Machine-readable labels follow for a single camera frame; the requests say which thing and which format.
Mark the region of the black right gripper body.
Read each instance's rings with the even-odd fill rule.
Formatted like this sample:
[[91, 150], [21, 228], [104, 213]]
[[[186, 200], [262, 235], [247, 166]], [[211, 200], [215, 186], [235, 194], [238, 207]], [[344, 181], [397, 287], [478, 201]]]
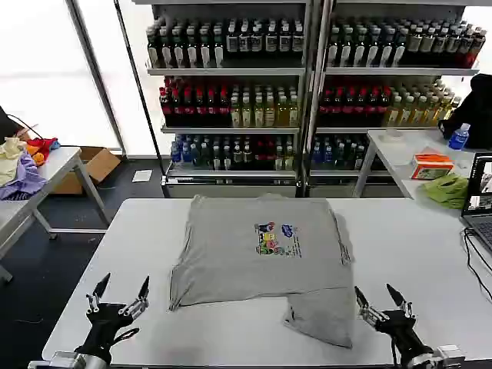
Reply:
[[375, 323], [375, 330], [391, 337], [402, 361], [433, 352], [415, 333], [415, 317], [407, 317], [403, 311], [383, 311], [383, 314], [386, 318]]

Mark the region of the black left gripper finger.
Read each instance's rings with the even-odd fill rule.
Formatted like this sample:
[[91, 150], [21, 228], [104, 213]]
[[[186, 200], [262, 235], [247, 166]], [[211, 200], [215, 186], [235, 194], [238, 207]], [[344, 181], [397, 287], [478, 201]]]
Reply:
[[150, 277], [147, 276], [134, 301], [118, 311], [120, 316], [137, 319], [148, 308], [149, 280]]
[[88, 310], [87, 313], [97, 313], [99, 311], [100, 300], [105, 292], [108, 285], [111, 273], [107, 273], [96, 285], [95, 289], [91, 294], [87, 294], [86, 298], [88, 300]]

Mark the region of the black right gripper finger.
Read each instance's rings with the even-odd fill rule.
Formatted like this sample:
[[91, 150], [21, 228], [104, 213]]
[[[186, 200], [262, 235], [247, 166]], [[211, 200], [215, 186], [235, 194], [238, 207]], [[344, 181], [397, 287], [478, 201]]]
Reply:
[[366, 323], [372, 327], [376, 327], [380, 323], [389, 320], [389, 317], [386, 314], [368, 303], [366, 297], [357, 286], [354, 287], [354, 290], [359, 307], [359, 315]]
[[386, 284], [387, 291], [391, 296], [391, 299], [395, 303], [397, 309], [386, 311], [385, 314], [390, 319], [415, 319], [416, 316], [413, 313], [413, 305], [411, 302], [407, 301], [401, 292], [392, 287], [390, 284]]

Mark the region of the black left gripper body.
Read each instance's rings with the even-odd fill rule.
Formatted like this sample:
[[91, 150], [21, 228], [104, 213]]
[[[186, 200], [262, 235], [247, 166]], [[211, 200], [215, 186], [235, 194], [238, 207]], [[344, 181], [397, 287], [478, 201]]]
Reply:
[[77, 347], [75, 352], [110, 357], [110, 349], [115, 343], [118, 331], [133, 323], [131, 315], [119, 314], [124, 307], [124, 304], [100, 303], [97, 312], [87, 313], [91, 329], [84, 343]]

